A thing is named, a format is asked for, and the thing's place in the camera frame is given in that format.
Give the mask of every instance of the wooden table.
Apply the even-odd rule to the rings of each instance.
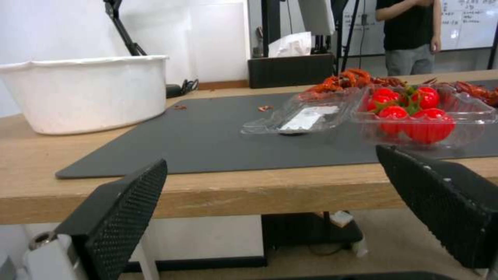
[[[498,79],[498,70],[402,77],[421,83]],[[197,91],[168,100],[296,92],[307,87]],[[0,224],[62,221],[115,178],[58,180],[54,173],[132,127],[44,136],[22,115],[0,119]],[[498,157],[455,160],[498,183]],[[169,175],[156,218],[404,207],[379,164]]]

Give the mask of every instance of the white plastic basin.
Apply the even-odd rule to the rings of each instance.
[[[4,81],[38,133],[123,127],[166,108],[167,56],[130,56],[0,65]]]

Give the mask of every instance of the black t-shirt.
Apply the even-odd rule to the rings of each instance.
[[[387,8],[403,0],[377,0],[377,9]],[[432,39],[433,5],[414,6],[384,23],[386,50],[414,49]]]

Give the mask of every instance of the floor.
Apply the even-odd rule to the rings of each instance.
[[[162,272],[161,279],[271,279],[394,271],[427,271],[457,280],[483,279],[461,267],[408,209],[352,214],[367,239],[369,252],[362,258],[352,251],[322,257],[312,254],[308,247],[282,248],[270,252],[265,268]],[[138,280],[142,275],[125,274],[120,279]]]

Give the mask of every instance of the person's arm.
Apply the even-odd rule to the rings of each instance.
[[[395,18],[417,5],[418,2],[419,0],[404,0],[390,7],[378,9],[375,11],[375,18],[377,21]]]
[[[434,0],[433,14],[433,37],[431,40],[431,51],[433,53],[441,51],[441,0]]]

